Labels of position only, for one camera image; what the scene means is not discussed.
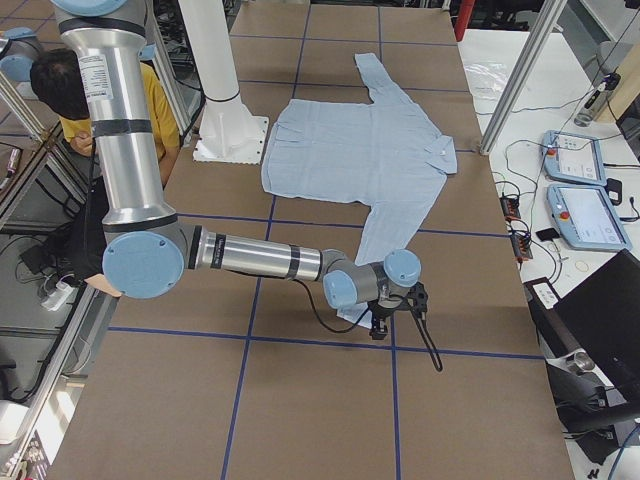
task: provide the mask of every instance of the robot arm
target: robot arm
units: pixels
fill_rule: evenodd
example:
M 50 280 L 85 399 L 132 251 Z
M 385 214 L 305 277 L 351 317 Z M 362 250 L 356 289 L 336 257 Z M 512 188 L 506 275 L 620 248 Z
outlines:
M 384 316 L 400 307 L 420 275 L 418 258 L 407 250 L 356 266 L 335 250 L 211 233 L 178 222 L 163 197 L 138 60 L 151 11 L 143 0 L 52 1 L 62 39 L 78 56 L 100 150 L 110 205 L 103 220 L 103 268 L 116 288 L 150 298 L 172 288 L 185 268 L 206 267 L 322 281 L 333 308 L 373 301 Z

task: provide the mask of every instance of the sticker label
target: sticker label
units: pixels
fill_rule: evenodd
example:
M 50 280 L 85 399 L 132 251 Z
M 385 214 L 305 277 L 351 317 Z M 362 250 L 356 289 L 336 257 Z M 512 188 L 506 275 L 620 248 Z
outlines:
M 537 283 L 533 285 L 533 290 L 547 310 L 551 310 L 558 303 L 558 297 L 547 283 Z
M 89 55 L 78 58 L 78 63 L 87 102 L 113 100 L 106 57 L 102 54 Z

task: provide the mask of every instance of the light blue shirt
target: light blue shirt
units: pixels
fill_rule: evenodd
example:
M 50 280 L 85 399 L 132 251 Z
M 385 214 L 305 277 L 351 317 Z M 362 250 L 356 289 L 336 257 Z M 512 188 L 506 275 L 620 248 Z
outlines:
M 453 139 L 391 80 L 372 53 L 355 56 L 373 103 L 291 100 L 273 126 L 265 191 L 371 207 L 355 262 L 405 248 L 456 173 Z

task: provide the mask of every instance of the metal frame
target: metal frame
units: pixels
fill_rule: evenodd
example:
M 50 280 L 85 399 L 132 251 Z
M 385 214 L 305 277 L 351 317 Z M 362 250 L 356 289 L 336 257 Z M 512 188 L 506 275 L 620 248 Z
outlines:
M 479 146 L 479 151 L 482 155 L 488 155 L 493 149 L 533 66 L 544 48 L 549 34 L 556 25 L 558 17 L 566 4 L 567 0 L 546 0 L 544 2 L 538 19 L 522 48 L 520 57 L 518 57 L 518 61 L 482 137 Z

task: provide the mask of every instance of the chair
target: chair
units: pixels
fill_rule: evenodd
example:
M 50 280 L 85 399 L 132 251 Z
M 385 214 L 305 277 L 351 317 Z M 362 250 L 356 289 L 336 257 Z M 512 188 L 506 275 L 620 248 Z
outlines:
M 544 0 L 486 0 L 484 29 L 529 30 L 528 22 L 516 21 L 519 12 L 539 12 Z

